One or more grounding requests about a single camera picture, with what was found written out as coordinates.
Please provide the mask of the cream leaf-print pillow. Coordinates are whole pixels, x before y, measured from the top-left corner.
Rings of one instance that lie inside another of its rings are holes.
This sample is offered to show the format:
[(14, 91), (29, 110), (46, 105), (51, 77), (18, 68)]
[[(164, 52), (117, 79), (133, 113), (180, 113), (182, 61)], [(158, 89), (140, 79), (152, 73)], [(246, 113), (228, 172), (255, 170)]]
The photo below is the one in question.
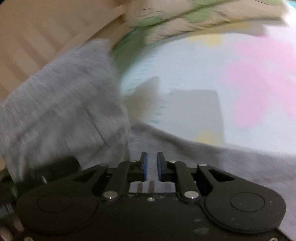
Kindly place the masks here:
[(227, 23), (279, 19), (286, 12), (284, 1), (130, 1), (125, 19), (131, 32), (113, 59), (123, 73), (145, 44)]

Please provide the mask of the wooden headboard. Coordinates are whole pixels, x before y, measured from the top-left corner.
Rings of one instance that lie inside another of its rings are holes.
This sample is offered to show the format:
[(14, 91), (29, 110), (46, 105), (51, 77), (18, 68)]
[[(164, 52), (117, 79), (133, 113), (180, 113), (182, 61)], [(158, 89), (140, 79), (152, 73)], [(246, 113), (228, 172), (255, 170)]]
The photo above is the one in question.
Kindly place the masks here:
[(127, 1), (1, 1), (1, 99), (51, 60), (130, 31)]

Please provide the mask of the grey sweatpants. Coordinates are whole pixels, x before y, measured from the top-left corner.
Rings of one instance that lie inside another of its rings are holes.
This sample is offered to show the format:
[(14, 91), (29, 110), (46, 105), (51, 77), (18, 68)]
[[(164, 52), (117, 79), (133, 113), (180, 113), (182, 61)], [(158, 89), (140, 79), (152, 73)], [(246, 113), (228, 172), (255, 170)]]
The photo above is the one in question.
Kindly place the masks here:
[(207, 162), (278, 191), (281, 230), (295, 238), (295, 157), (209, 146), (138, 123), (131, 126), (107, 44), (91, 41), (44, 66), (1, 101), (1, 157), (21, 182), (68, 156), (87, 169), (124, 156), (163, 151), (189, 165)]

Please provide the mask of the floral white bed blanket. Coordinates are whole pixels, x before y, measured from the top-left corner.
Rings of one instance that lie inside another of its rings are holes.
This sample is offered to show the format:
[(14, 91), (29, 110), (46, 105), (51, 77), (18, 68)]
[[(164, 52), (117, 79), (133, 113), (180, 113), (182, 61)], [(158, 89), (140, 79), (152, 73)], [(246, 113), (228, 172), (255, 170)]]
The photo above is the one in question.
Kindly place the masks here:
[(238, 23), (114, 52), (131, 121), (208, 145), (295, 154), (295, 25)]

